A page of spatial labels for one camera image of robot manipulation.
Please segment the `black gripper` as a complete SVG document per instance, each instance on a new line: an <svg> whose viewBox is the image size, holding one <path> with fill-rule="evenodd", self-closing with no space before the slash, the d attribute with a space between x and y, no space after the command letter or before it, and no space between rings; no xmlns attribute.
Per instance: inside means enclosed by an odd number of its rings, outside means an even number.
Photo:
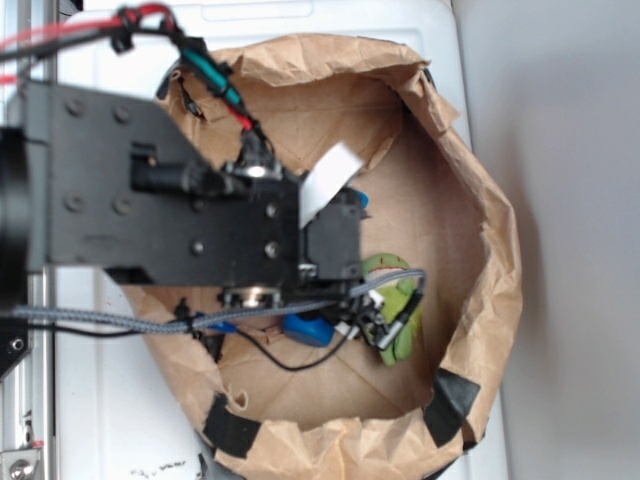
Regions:
<svg viewBox="0 0 640 480"><path fill-rule="evenodd" d="M361 278L361 196L342 189L304 227L299 271L306 288Z"/></svg>

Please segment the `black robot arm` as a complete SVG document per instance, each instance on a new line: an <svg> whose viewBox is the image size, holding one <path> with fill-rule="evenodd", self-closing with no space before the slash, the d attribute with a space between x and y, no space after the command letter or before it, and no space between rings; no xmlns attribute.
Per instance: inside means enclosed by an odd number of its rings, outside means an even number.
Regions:
<svg viewBox="0 0 640 480"><path fill-rule="evenodd" d="M275 302L341 300L362 277L358 194L310 221L304 178L253 132L212 165L157 104L27 81L1 131L1 307L47 266L116 283L251 288Z"/></svg>

